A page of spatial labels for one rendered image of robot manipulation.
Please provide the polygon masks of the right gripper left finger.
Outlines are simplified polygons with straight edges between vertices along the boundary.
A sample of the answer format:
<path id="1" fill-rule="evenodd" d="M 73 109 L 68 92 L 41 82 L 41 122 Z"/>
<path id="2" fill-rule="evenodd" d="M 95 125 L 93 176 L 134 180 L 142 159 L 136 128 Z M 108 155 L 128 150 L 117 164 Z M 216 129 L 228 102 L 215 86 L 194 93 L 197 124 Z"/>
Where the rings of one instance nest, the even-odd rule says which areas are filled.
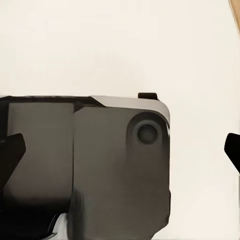
<path id="1" fill-rule="evenodd" d="M 21 133 L 0 138 L 0 193 L 26 152 Z"/>

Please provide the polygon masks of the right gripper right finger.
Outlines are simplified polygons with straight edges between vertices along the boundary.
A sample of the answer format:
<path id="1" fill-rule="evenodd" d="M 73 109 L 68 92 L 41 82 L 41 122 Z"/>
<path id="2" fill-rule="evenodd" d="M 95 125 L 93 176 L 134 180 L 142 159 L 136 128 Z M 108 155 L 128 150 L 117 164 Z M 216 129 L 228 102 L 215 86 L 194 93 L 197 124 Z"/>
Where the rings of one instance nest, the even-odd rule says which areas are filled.
<path id="1" fill-rule="evenodd" d="M 225 141 L 224 151 L 240 173 L 240 135 L 229 133 Z"/>

